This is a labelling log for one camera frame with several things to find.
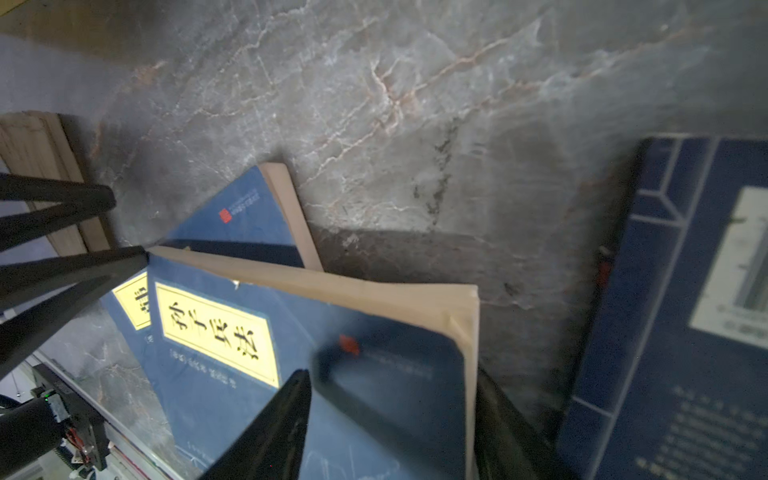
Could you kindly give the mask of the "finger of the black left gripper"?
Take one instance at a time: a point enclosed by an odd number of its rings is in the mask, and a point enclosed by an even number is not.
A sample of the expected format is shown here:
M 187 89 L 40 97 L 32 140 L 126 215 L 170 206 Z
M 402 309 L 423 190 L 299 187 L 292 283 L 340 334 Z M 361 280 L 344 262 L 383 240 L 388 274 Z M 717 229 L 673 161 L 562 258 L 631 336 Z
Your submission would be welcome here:
M 42 209 L 1 218 L 1 251 L 108 212 L 116 205 L 105 185 L 1 174 L 1 201 L 43 202 Z
M 147 252 L 140 246 L 3 265 L 1 310 L 37 303 L 1 323 L 1 375 L 147 265 Z

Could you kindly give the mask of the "navy book text back cover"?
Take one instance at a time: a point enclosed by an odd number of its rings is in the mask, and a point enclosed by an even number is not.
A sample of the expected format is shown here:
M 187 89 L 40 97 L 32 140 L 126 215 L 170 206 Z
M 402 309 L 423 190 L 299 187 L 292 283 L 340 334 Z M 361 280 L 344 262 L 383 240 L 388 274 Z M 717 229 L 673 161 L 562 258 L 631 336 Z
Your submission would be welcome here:
M 767 143 L 658 136 L 557 439 L 581 479 L 767 475 Z

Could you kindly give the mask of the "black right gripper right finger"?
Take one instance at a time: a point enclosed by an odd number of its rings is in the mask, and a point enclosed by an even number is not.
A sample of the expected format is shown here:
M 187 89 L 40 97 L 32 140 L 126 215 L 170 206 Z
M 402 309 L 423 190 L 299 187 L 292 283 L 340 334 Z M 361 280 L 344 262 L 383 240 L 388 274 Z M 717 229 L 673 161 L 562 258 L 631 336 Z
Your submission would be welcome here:
M 576 477 L 482 368 L 477 378 L 474 452 L 480 479 Z

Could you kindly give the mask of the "navy book yellow label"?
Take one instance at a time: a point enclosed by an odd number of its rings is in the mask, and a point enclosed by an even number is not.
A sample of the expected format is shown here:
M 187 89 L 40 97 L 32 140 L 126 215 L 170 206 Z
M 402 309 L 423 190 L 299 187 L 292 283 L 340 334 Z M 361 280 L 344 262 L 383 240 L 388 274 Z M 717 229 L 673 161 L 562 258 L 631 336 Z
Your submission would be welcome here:
M 58 115 L 49 112 L 1 116 L 1 160 L 14 175 L 83 183 L 85 178 Z M 60 256 L 109 250 L 99 217 L 46 236 Z

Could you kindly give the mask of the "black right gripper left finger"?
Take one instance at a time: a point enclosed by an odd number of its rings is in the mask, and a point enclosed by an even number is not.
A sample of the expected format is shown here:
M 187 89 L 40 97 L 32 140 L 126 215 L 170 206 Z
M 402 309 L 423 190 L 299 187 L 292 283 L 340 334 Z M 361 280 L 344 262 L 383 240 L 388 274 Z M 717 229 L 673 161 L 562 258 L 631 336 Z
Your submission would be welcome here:
M 202 477 L 208 480 L 297 479 L 311 399 L 310 374 L 299 369 Z

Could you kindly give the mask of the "blue book white drawing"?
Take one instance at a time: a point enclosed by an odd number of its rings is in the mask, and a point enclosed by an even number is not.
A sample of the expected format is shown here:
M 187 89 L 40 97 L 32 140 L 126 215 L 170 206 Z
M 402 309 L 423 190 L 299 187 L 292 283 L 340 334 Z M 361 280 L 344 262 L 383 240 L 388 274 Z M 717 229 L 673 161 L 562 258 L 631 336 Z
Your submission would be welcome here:
M 177 450 L 212 466 L 298 371 L 304 479 L 472 475 L 480 298 L 171 247 L 149 252 L 156 389 Z

